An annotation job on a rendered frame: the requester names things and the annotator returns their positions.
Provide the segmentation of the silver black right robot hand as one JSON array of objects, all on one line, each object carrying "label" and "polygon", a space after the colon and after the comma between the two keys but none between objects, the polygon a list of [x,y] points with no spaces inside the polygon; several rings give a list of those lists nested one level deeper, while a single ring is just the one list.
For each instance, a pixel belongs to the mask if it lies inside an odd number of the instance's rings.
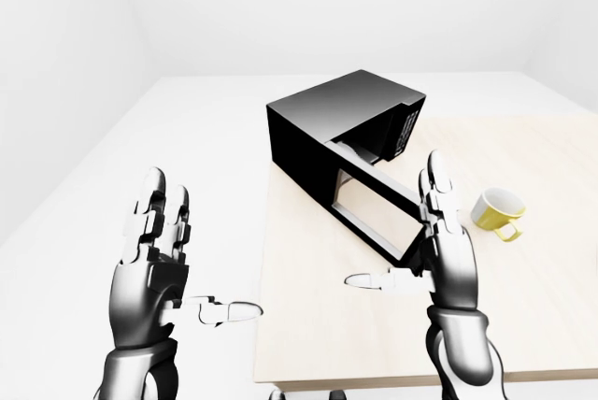
[{"label": "silver black right robot hand", "polygon": [[458,215],[457,195],[442,154],[433,150],[420,171],[419,193],[398,183],[383,185],[382,198],[421,225],[408,249],[384,274],[355,274],[349,286],[396,293],[429,291],[433,303],[444,309],[477,309],[477,264],[473,245]]}]

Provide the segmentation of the black microwave door with window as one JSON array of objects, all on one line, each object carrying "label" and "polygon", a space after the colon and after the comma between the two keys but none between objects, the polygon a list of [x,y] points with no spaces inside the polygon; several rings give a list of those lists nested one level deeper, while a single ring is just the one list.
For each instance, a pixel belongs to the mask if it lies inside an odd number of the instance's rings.
[{"label": "black microwave door with window", "polygon": [[325,146],[338,166],[332,212],[392,266],[419,264],[424,228],[417,194],[375,167],[381,158],[363,146]]}]

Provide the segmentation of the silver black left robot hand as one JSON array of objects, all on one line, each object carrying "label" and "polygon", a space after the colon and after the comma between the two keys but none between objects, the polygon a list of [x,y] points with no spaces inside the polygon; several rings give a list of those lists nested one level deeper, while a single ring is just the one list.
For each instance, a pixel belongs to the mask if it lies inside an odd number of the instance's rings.
[{"label": "silver black left robot hand", "polygon": [[140,349],[166,340],[177,319],[193,313],[218,326],[260,317],[250,302],[219,302],[211,295],[185,298],[189,276],[184,246],[190,241],[190,200],[179,185],[166,194],[164,172],[152,167],[144,178],[124,227],[124,248],[109,296],[109,321],[118,349]]}]

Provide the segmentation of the black microwave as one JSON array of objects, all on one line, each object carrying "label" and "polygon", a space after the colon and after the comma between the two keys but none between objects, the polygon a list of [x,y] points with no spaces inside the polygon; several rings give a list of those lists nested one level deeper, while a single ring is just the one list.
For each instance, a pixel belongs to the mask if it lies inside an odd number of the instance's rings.
[{"label": "black microwave", "polygon": [[417,218],[419,196],[374,164],[405,150],[425,98],[364,70],[284,97],[266,106],[272,159],[326,209],[346,172]]}]

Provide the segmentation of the yellow and white mug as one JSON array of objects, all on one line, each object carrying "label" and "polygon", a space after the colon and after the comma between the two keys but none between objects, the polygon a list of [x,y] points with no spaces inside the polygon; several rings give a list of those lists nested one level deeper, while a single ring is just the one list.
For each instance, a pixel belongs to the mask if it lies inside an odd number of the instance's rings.
[{"label": "yellow and white mug", "polygon": [[507,189],[492,187],[481,192],[470,217],[477,227],[493,231],[504,242],[511,242],[522,234],[516,220],[525,211],[524,202],[516,194]]}]

